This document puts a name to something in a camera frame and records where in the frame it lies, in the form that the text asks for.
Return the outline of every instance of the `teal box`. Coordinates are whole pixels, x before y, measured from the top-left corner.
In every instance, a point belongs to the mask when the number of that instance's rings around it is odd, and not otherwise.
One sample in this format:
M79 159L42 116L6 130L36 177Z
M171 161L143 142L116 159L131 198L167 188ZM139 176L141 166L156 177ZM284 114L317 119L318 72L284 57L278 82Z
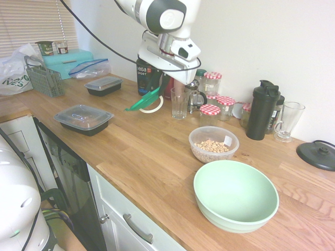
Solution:
M62 79L70 78L69 71L77 65L93 60L92 53L80 49L69 50L66 54L42 57L47 68L59 72Z

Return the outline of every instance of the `red checkered lid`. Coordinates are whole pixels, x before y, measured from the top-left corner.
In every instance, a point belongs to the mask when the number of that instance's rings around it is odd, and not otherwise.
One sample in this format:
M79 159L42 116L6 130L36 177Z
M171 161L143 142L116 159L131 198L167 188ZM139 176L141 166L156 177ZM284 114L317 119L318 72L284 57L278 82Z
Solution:
M221 109L215 105L202 105L200 106L200 111L206 115L217 115L220 113Z
M207 99L217 99L218 97L220 97L220 95L218 94L217 96L206 96Z
M217 97L216 100L218 101L219 104L225 105L225 106L232 106L235 104L235 99L231 97L221 96L221 97Z
M251 111L251 104L250 103L244 103L243 104L243 110Z
M204 76L205 78L210 78L210 79L221 79L222 78L222 74L218 72L206 72Z

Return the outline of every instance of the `cabinet handle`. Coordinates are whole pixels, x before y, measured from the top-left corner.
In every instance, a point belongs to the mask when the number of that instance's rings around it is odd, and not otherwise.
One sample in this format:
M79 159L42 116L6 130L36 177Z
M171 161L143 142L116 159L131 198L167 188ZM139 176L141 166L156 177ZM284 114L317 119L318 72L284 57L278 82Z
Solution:
M100 217L100 223L101 223L101 224L104 224L104 223L106 222L107 219L109 219L108 214L106 214L105 216L101 216L101 217Z
M130 220L131 214L124 214L123 215L125 221L127 224L130 226L130 228L138 235L140 236L143 240L148 242L149 244L152 244L153 242L153 235L152 234L145 234L141 229L139 229L132 221Z

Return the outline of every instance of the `plastic bag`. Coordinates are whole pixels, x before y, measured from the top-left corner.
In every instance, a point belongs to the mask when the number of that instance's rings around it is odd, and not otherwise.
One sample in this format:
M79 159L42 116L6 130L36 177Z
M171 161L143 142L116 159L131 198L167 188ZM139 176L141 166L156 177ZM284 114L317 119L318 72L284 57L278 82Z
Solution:
M108 59L84 62L70 70L69 76L77 79L93 78L107 75L111 68Z
M9 96L32 89L26 71L25 55L40 58L28 43L16 49L10 57L0 59L0 95Z

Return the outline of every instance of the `zip lock bag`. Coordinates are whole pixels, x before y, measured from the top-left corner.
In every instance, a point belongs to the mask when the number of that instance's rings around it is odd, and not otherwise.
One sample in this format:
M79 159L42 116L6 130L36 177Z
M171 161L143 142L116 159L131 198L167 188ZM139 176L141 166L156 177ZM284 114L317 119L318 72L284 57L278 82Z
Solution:
M69 76L77 79L86 79L105 76L111 72L108 59L97 59L81 63L70 70Z

